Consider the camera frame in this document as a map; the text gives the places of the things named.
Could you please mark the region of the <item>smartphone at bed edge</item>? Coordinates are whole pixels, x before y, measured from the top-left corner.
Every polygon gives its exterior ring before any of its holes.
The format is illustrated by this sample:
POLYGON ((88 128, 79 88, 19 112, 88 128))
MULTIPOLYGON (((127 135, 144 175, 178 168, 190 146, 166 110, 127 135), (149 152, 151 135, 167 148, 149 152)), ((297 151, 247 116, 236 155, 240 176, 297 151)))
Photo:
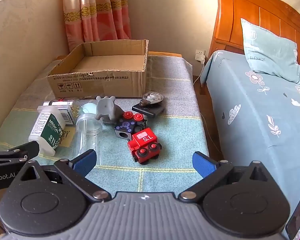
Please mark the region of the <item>smartphone at bed edge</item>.
POLYGON ((300 239, 300 200, 285 227, 288 239, 300 239))

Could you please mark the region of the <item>dark blue toy block car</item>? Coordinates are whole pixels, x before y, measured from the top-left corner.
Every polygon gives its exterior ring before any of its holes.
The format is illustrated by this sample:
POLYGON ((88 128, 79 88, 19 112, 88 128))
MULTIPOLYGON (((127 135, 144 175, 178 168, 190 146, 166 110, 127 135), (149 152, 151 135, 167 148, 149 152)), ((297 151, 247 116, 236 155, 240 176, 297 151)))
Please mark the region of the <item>dark blue toy block car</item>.
POLYGON ((147 126, 147 119, 143 114, 126 111, 117 121, 114 131, 118 138, 132 140, 132 135, 144 130, 147 126))

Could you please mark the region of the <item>white wall charger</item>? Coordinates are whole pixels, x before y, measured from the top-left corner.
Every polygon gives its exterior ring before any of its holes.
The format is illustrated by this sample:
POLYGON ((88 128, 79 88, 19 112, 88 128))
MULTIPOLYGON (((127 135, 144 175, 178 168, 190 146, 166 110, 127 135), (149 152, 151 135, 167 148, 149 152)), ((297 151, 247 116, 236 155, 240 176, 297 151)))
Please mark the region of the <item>white wall charger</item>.
POLYGON ((205 51, 201 49, 197 49, 195 53, 195 60, 200 62, 201 64, 205 63, 205 51))

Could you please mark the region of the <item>black remote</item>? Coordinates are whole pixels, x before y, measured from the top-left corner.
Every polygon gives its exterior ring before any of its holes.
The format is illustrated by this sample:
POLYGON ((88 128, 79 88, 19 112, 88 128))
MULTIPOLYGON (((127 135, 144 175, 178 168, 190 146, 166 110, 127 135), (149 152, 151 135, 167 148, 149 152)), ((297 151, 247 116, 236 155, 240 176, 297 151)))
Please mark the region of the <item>black remote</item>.
POLYGON ((160 103, 146 106, 140 106, 140 104, 138 103, 132 107, 132 110, 137 113, 143 114, 148 118, 154 119, 165 110, 165 107, 160 103))

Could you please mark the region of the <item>clear plastic jar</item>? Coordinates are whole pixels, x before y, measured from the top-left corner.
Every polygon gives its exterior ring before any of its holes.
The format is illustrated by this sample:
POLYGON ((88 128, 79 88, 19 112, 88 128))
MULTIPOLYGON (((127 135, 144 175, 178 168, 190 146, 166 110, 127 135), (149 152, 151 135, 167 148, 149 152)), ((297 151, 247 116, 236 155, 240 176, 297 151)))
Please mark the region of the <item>clear plastic jar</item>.
POLYGON ((78 117, 76 122, 74 157, 94 150, 96 152, 97 165, 101 163, 100 138, 102 134, 102 124, 95 119, 95 114, 85 113, 78 117))

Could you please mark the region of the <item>red toy train block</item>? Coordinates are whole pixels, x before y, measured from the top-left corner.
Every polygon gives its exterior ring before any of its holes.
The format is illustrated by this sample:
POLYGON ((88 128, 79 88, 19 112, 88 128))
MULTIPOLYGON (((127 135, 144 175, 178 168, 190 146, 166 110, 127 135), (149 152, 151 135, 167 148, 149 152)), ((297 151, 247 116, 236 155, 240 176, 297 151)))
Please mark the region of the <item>red toy train block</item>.
POLYGON ((157 159, 162 150, 158 137, 149 127, 132 135, 127 145, 134 161, 142 165, 147 164, 150 159, 157 159))

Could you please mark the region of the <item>golden capsule bottle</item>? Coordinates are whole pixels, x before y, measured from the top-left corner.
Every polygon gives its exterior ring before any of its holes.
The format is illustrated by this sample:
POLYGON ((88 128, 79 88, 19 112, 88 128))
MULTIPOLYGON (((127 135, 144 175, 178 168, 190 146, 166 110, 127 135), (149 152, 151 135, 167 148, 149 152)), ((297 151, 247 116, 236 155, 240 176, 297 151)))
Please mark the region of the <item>golden capsule bottle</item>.
POLYGON ((74 117, 78 116, 79 113, 79 100, 78 99, 53 99, 43 102, 43 106, 70 106, 74 117))

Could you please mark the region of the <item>light blue egg case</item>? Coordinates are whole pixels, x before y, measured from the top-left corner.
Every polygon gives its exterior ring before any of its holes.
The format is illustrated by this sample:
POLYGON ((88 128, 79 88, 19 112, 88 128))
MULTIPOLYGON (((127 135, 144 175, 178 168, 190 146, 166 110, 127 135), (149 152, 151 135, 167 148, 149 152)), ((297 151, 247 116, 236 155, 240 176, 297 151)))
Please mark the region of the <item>light blue egg case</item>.
POLYGON ((85 103, 79 108, 79 115, 83 115, 83 114, 96 115, 96 113, 97 113, 97 105, 92 102, 85 103))

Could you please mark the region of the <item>light blue pillow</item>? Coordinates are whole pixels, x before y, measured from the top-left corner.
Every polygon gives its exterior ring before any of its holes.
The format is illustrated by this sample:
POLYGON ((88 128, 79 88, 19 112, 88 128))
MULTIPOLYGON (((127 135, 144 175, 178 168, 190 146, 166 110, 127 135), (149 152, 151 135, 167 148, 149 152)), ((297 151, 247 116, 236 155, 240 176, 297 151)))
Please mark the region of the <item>light blue pillow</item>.
POLYGON ((245 58, 252 71, 297 83, 300 79, 298 46, 241 18, 245 58))

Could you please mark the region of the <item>pink patterned curtain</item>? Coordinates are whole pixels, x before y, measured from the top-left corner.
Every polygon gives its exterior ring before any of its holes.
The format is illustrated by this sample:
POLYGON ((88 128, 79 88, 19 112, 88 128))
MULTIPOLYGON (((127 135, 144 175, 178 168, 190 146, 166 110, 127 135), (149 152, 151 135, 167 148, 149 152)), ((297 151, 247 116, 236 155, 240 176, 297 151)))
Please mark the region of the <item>pink patterned curtain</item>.
POLYGON ((130 39, 128 0, 63 0, 69 50, 84 42, 130 39))

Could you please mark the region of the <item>white green medicine bottle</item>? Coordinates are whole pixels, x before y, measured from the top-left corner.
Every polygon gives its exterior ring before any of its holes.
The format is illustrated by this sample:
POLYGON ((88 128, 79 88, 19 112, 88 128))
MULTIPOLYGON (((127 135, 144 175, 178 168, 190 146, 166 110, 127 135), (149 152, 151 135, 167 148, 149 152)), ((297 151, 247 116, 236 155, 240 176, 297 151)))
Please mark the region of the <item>white green medicine bottle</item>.
POLYGON ((39 153, 53 157, 61 142, 65 121, 56 106, 38 106, 39 113, 29 135, 29 142, 36 141, 39 153))

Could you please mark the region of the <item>wooden bed headboard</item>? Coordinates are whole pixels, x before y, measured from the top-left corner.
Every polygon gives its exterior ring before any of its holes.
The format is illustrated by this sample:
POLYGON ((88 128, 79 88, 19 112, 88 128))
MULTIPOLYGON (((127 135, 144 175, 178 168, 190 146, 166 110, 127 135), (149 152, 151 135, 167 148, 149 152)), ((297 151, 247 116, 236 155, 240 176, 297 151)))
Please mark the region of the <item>wooden bed headboard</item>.
POLYGON ((218 0, 208 56, 217 50, 244 53, 241 18, 294 41, 300 64, 300 14, 281 0, 218 0))

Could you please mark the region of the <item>grey animal figurine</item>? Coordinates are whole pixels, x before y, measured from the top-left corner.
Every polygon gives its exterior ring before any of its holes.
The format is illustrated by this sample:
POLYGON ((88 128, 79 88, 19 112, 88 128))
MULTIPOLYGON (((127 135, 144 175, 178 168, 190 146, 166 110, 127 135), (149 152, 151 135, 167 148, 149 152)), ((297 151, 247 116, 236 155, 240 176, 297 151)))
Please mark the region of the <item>grey animal figurine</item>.
POLYGON ((115 104, 115 96, 105 96, 103 98, 97 96, 96 100, 96 120, 102 121, 106 125, 114 125, 123 116, 123 109, 115 104))

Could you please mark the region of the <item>yellow greeting card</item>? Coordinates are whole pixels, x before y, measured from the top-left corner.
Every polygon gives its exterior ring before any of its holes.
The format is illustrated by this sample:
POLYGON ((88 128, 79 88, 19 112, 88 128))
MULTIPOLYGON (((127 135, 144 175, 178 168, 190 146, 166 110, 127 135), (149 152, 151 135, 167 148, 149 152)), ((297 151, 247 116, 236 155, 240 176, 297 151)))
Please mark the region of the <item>yellow greeting card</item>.
POLYGON ((62 132, 62 136, 61 136, 61 140, 59 142, 59 146, 69 148, 71 146, 71 143, 73 141, 75 133, 76 133, 75 126, 65 126, 65 128, 62 132))

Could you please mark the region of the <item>pink refill case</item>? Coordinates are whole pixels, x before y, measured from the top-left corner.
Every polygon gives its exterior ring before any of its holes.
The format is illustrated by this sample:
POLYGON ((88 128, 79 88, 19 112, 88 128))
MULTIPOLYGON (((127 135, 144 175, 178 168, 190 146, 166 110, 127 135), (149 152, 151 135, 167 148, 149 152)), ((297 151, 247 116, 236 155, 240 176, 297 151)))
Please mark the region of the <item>pink refill case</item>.
POLYGON ((69 105, 58 105, 57 108, 60 111, 66 125, 75 125, 73 111, 69 105))

